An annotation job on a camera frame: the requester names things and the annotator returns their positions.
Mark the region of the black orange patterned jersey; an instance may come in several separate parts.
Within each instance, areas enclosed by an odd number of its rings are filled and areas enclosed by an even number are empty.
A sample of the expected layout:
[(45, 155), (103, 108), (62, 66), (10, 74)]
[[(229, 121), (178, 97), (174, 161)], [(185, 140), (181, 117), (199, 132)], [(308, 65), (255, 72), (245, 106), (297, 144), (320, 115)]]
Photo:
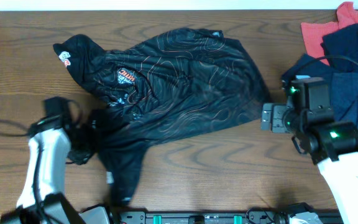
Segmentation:
[(53, 50), (72, 79), (105, 103), (83, 129), (125, 206), (148, 148), (248, 123), (270, 94), (254, 61), (220, 30), (175, 29), (126, 50), (78, 34)]

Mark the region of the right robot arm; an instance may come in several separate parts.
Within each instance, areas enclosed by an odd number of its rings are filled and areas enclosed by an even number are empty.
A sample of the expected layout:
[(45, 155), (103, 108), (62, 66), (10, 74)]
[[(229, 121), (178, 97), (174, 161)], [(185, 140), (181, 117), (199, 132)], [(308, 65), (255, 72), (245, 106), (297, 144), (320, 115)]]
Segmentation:
[(328, 84), (320, 77), (297, 79), (287, 102), (266, 103), (261, 128), (291, 133), (296, 150), (308, 154), (328, 184), (344, 223), (358, 223), (358, 129), (335, 121)]

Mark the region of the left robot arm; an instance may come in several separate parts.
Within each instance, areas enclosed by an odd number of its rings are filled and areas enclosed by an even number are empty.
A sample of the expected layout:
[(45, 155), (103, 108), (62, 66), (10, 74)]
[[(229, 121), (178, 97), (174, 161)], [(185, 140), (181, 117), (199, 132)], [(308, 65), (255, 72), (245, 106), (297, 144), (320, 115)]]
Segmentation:
[(66, 158), (71, 141), (65, 131), (71, 114), (46, 109), (46, 117), (30, 127), (30, 161), (25, 186), (16, 209), (1, 216), (1, 223), (109, 223), (104, 207), (78, 213), (65, 198)]

